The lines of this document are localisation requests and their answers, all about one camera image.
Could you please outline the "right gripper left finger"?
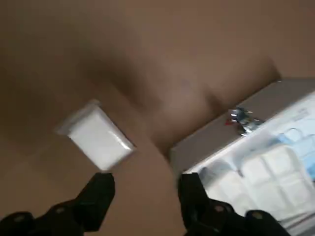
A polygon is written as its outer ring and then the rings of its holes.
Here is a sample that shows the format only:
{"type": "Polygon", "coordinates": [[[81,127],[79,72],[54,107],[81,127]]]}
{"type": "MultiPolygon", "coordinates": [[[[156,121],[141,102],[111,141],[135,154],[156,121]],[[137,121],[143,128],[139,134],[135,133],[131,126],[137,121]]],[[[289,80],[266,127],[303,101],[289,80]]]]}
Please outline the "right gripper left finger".
{"type": "Polygon", "coordinates": [[[50,207],[39,217],[17,211],[0,220],[2,236],[83,236],[97,232],[115,196],[111,173],[96,173],[74,199],[50,207]]]}

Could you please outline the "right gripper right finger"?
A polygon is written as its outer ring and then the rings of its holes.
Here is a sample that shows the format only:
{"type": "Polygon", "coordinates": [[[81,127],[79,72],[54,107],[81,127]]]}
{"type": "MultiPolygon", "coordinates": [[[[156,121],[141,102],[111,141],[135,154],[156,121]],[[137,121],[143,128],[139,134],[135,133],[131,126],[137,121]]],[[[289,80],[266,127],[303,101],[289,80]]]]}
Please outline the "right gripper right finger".
{"type": "Polygon", "coordinates": [[[232,205],[210,199],[197,173],[178,179],[178,197],[187,236],[288,236],[269,213],[250,210],[245,216],[232,205]]]}

